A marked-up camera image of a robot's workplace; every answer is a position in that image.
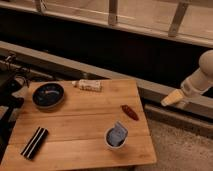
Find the cream paddle gripper finger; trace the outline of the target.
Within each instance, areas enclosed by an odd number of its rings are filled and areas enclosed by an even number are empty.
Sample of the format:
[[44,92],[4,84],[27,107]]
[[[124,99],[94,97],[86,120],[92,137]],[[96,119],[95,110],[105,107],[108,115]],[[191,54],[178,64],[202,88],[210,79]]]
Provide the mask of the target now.
[[184,98],[184,94],[180,89],[175,89],[170,92],[164,99],[161,100],[162,106],[168,106],[181,101]]

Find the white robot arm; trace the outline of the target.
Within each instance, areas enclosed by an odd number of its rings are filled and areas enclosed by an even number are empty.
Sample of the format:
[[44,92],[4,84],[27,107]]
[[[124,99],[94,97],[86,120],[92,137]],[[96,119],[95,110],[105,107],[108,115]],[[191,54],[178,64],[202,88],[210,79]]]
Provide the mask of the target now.
[[198,64],[199,68],[182,81],[179,89],[173,90],[161,100],[162,106],[202,95],[213,87],[213,50],[204,52]]

